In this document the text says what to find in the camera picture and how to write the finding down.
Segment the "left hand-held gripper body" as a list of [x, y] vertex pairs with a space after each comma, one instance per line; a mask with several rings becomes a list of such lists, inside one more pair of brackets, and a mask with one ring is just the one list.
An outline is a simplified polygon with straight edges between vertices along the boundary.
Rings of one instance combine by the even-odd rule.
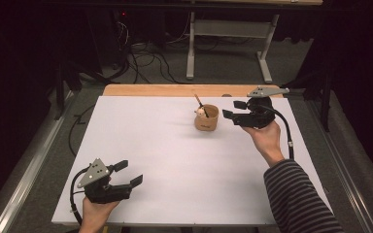
[[77, 184], [77, 188], [82, 188], [85, 196], [92, 203], [106, 204], [130, 197], [132, 191], [130, 183], [110, 184], [114, 172], [109, 170], [109, 166], [106, 166], [100, 158], [96, 158], [86, 168], [84, 176]]

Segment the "white table mat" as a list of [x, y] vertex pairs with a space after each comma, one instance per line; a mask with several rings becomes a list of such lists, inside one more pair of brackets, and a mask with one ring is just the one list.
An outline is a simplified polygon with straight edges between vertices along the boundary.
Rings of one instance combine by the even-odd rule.
[[143, 181], [111, 214], [117, 225], [274, 224], [268, 166], [251, 137], [225, 118], [212, 132], [197, 130], [198, 104], [194, 97], [99, 97], [68, 181], [96, 158], [127, 161], [112, 182]]

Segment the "person's right hand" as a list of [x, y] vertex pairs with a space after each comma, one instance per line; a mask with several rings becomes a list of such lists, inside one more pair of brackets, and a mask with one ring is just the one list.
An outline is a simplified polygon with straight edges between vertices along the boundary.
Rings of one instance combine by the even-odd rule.
[[281, 129], [275, 121], [261, 129], [243, 127], [243, 130], [251, 136], [255, 147], [261, 154], [271, 155], [281, 151]]

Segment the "black-handled makeup brush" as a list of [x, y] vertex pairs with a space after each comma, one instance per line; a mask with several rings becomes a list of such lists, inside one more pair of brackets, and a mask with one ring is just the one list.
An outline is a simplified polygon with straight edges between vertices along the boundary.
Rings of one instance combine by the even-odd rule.
[[194, 94], [194, 97], [196, 99], [196, 101], [198, 102], [198, 105], [199, 105], [199, 108], [195, 111], [195, 113], [199, 116], [199, 117], [209, 117], [204, 105], [202, 104], [200, 98], [198, 97], [197, 94]]

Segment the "person's left hand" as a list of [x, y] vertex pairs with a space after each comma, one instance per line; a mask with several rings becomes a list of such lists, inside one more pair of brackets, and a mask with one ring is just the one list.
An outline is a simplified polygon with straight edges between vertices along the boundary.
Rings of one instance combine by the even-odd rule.
[[83, 200], [83, 226], [100, 228], [109, 218], [111, 212], [118, 206], [119, 202], [106, 204], [92, 203], [87, 197]]

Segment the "wooden table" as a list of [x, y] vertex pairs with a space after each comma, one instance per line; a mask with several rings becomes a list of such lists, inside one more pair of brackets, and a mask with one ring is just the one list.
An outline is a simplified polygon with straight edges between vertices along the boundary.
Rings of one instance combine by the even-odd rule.
[[246, 97], [258, 88], [278, 89], [265, 84], [108, 84], [104, 96]]

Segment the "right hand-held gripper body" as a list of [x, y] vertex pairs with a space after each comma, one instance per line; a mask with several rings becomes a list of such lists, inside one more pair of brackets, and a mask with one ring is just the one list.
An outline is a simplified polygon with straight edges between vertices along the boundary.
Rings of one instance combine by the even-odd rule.
[[285, 93], [289, 93], [288, 88], [258, 86], [247, 94], [249, 100], [246, 102], [246, 110], [249, 110], [249, 112], [246, 114], [234, 114], [233, 123], [242, 127], [261, 129], [274, 121], [275, 116], [278, 116], [285, 124], [285, 127], [288, 127], [287, 120], [273, 108], [271, 100], [271, 96]]

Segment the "aluminium floor rail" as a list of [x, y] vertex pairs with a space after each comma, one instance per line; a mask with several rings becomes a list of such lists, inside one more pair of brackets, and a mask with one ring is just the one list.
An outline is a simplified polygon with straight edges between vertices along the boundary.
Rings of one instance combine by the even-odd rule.
[[342, 160], [339, 150], [336, 148], [329, 133], [322, 126], [319, 107], [314, 101], [307, 101], [306, 105], [308, 110], [314, 116], [316, 125], [320, 129], [325, 143], [329, 148], [330, 156], [335, 164], [338, 177], [355, 212], [355, 216], [360, 224], [361, 229], [364, 233], [373, 233], [373, 218], [370, 215], [364, 199], [360, 191], [357, 189], [356, 184], [354, 183], [344, 161]]
[[76, 99], [76, 94], [69, 91], [64, 98], [64, 110], [60, 116], [51, 119], [49, 129], [43, 133], [43, 136], [38, 140], [36, 148], [32, 152], [32, 158], [22, 174], [21, 179], [17, 183], [11, 198], [9, 199], [5, 209], [0, 215], [0, 233], [7, 233], [27, 199], [41, 169], [51, 149], [61, 125], [64, 122], [64, 114], [69, 111]]

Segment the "black metal stand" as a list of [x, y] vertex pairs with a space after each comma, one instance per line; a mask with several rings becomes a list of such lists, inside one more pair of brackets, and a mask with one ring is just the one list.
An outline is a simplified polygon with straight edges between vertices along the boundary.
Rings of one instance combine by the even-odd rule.
[[110, 84], [111, 81], [102, 75], [86, 69], [84, 66], [73, 62], [66, 61], [58, 64], [55, 70], [55, 96], [56, 96], [56, 115], [55, 120], [59, 120], [66, 110], [64, 85], [67, 84], [72, 91], [80, 91], [82, 85], [79, 82], [79, 74], [84, 73], [96, 81], [103, 84]]
[[325, 71], [315, 71], [301, 75], [297, 79], [283, 84], [289, 89], [303, 89], [302, 96], [307, 101], [319, 101], [320, 123], [323, 129], [328, 132], [328, 115], [330, 109], [331, 77]]

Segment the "round wooden brush holder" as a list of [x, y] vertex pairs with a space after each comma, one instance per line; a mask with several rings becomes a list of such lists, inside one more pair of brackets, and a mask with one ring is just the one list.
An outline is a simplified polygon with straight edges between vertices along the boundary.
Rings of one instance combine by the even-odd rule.
[[195, 111], [194, 126], [200, 131], [215, 131], [218, 125], [219, 109], [210, 104]]

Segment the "white metal desk frame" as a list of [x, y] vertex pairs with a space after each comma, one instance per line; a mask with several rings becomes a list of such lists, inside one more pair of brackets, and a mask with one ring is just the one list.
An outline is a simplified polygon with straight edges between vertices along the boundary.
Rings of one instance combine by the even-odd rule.
[[[188, 0], [193, 6], [199, 3], [227, 4], [228, 10], [234, 6], [243, 7], [278, 7], [295, 9], [306, 9], [307, 7], [318, 7], [323, 0]], [[189, 45], [186, 61], [186, 78], [194, 79], [195, 71], [195, 38], [197, 36], [232, 37], [259, 39], [264, 42], [263, 48], [255, 53], [257, 64], [260, 68], [263, 81], [272, 83], [272, 77], [266, 61], [272, 38], [275, 34], [280, 14], [272, 15], [270, 20], [243, 21], [234, 19], [196, 19], [195, 11], [189, 13]]]

